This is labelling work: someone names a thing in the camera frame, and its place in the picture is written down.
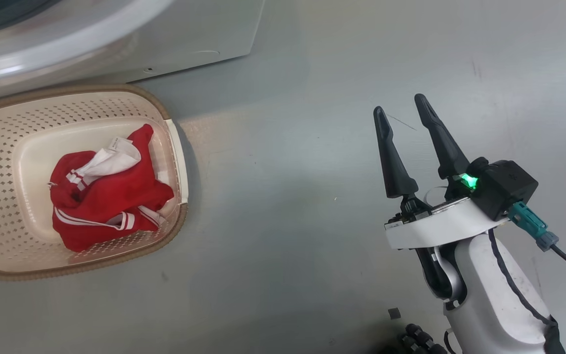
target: basket rim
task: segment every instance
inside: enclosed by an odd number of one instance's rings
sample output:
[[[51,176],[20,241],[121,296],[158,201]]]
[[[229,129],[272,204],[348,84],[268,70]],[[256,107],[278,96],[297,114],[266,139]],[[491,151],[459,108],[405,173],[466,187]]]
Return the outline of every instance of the basket rim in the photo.
[[[58,96],[63,96],[66,94],[81,94],[81,93],[97,93],[97,92],[129,92],[132,94],[139,95],[144,99],[148,100],[152,105],[154,105],[157,110],[159,110],[163,120],[171,119],[167,113],[166,108],[160,103],[160,101],[146,90],[135,87],[134,85],[80,85],[74,87],[58,87],[50,89],[34,90],[6,98],[0,99],[0,108],[9,107],[12,105],[18,105],[20,103],[27,103],[30,101],[36,101],[38,99],[53,98]],[[2,271],[0,270],[0,280],[7,281],[22,281],[22,280],[36,280],[41,278],[52,278],[54,276],[63,276],[81,273],[83,271],[90,271],[95,269],[100,269],[101,267],[112,266],[116,264],[121,264],[141,256],[148,255],[155,251],[158,251],[162,247],[166,246],[175,236],[178,234],[187,216],[188,204],[179,204],[179,215],[178,220],[170,230],[168,235],[164,238],[154,242],[153,244],[146,245],[135,251],[124,253],[122,255],[111,256],[108,258],[103,258],[101,260],[94,260],[79,265],[68,265],[63,267],[51,268],[51,269],[41,269],[35,271]]]

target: red garment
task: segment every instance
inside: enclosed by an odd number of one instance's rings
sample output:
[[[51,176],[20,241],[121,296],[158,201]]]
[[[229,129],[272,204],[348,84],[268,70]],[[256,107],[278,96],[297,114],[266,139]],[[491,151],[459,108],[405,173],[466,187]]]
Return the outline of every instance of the red garment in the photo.
[[[158,230],[164,219],[155,211],[173,198],[173,191],[156,180],[148,147],[152,135],[148,124],[133,132],[128,140],[139,150],[140,161],[88,186],[84,179],[80,182],[76,170],[89,163],[95,152],[75,152],[58,161],[50,179],[52,222],[67,248],[81,252],[137,230]]]

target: small black square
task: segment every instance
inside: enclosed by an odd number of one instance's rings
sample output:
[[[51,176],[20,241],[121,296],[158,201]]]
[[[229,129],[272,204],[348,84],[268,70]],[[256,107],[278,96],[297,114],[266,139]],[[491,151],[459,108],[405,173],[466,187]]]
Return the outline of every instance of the small black square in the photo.
[[[400,318],[399,307],[388,309],[388,314],[390,315],[390,320],[399,320]]]

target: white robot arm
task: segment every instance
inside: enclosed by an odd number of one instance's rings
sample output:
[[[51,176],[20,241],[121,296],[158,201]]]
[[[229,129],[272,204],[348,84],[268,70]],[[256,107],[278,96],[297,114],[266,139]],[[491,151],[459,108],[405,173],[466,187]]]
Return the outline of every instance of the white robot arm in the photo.
[[[403,166],[386,114],[375,108],[386,195],[402,198],[400,213],[385,225],[391,247],[416,251],[463,353],[563,354],[557,323],[493,234],[512,221],[543,251],[559,251],[557,236],[525,206],[538,182],[513,161],[469,163],[425,96],[417,94],[415,103],[440,161],[438,174],[449,185],[439,206],[416,198],[418,185]]]

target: red clothing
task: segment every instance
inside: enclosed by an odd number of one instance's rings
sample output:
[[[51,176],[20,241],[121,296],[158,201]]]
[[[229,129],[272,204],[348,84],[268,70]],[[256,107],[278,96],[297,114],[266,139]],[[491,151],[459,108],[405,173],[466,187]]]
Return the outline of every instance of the red clothing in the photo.
[[[52,221],[67,248],[85,251],[93,244],[127,236],[137,230],[155,231],[164,222],[155,211],[173,198],[173,191],[156,180],[148,148],[152,135],[152,127],[146,124],[128,137],[139,151],[138,162],[133,160],[138,156],[132,157],[137,154],[136,151],[132,153],[132,146],[127,151],[130,156],[119,150],[103,149],[98,153],[67,154],[58,161],[50,179],[54,204]],[[84,171],[90,171],[90,165],[94,171],[104,173],[115,170],[116,165],[126,166],[127,170],[112,175],[85,175]]]

